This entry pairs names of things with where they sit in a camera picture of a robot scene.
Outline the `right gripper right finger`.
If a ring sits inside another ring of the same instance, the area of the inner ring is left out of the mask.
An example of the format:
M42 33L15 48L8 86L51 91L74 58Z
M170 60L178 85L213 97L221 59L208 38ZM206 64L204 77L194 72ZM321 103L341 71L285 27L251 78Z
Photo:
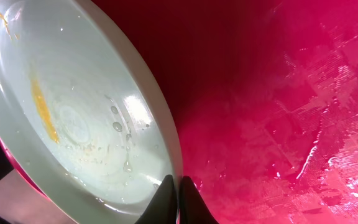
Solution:
M179 189L180 224L218 224L189 176L183 176Z

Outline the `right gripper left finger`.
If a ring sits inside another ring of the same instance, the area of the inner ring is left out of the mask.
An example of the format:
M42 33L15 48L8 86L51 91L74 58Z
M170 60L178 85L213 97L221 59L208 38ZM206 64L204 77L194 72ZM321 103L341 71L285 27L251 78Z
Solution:
M176 224L177 191L172 175L166 175L144 213L135 224Z

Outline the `mint green round plate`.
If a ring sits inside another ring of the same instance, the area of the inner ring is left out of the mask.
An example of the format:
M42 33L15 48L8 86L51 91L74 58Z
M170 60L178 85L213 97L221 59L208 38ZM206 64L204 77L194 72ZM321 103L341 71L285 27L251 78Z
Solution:
M0 138L77 223L135 223L182 173L154 76L91 1L0 1Z

